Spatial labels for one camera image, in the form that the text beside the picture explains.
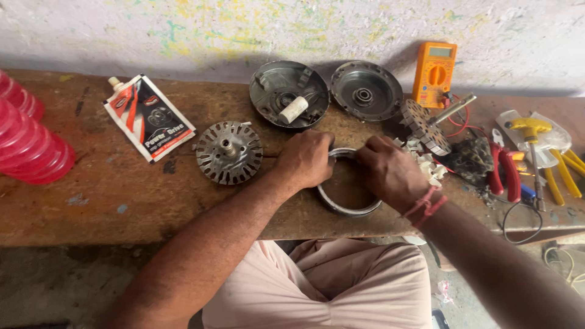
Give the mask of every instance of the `orange multimeter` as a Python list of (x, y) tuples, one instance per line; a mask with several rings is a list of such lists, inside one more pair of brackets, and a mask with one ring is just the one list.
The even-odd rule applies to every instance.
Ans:
[(412, 98), (422, 107), (443, 108), (443, 93), (451, 88), (457, 45), (425, 42), (418, 50)]

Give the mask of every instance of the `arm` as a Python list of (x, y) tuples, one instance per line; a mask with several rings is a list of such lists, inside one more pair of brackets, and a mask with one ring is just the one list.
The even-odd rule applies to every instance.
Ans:
[(121, 295), (103, 328), (187, 328), (279, 206), (331, 177), (332, 143), (332, 133), (305, 131), (291, 138), (272, 170), (192, 220), (154, 256)]
[[(399, 213), (410, 210), (430, 185), (410, 155), (388, 137), (372, 137), (356, 159), (369, 170), (369, 186)], [(441, 197), (436, 191), (432, 204)], [(409, 216), (419, 220), (422, 210)], [(421, 231), (469, 282), (499, 325), (507, 328), (585, 328), (585, 301), (552, 271), (494, 235), (447, 202)]]

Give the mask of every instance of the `yellow t-handle screwdriver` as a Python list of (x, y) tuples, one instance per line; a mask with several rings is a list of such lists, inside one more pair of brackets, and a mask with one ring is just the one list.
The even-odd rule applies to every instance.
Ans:
[(534, 189), (536, 190), (536, 208), (538, 211), (546, 211), (545, 201), (542, 197), (542, 184), (538, 175), (538, 165), (536, 164), (536, 150), (534, 144), (538, 143), (537, 133), (549, 132), (552, 125), (546, 121), (534, 118), (512, 119), (504, 124), (508, 129), (519, 129), (524, 134), (524, 141), (530, 144), (530, 153), (532, 154), (532, 165), (534, 166)]

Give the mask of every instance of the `red plastic bottle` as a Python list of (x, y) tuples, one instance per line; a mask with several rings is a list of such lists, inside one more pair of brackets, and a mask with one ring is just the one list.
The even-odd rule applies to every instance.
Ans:
[(0, 98), (0, 172), (30, 184), (47, 184), (75, 162), (73, 148)]
[(17, 110), (37, 121), (43, 117), (44, 104), (2, 70), (0, 70), (0, 98), (9, 101)]

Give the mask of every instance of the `hand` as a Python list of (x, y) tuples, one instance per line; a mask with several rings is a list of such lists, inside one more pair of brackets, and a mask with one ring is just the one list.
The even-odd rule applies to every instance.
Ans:
[(372, 136), (357, 150), (356, 160), (367, 168), (366, 186), (400, 214), (410, 210), (430, 188), (412, 157), (386, 136)]
[(294, 135), (284, 144), (274, 171), (295, 193), (315, 187), (331, 178), (335, 158), (329, 159), (329, 147), (335, 136), (331, 132), (307, 130)]

